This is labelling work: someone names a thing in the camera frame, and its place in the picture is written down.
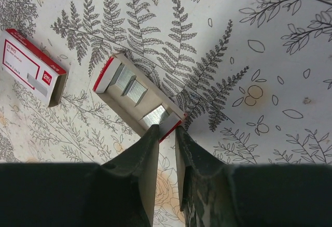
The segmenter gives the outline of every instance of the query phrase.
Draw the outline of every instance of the botanical print tablecloth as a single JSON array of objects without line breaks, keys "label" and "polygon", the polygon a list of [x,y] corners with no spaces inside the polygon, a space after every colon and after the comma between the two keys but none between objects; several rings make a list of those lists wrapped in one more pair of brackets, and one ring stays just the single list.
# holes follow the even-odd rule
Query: botanical print tablecloth
[{"label": "botanical print tablecloth", "polygon": [[[0,70],[0,160],[99,162],[138,136],[92,92],[125,52],[225,163],[332,162],[332,0],[0,0],[68,71],[46,108]],[[160,145],[154,226],[183,226],[174,135]]]}]

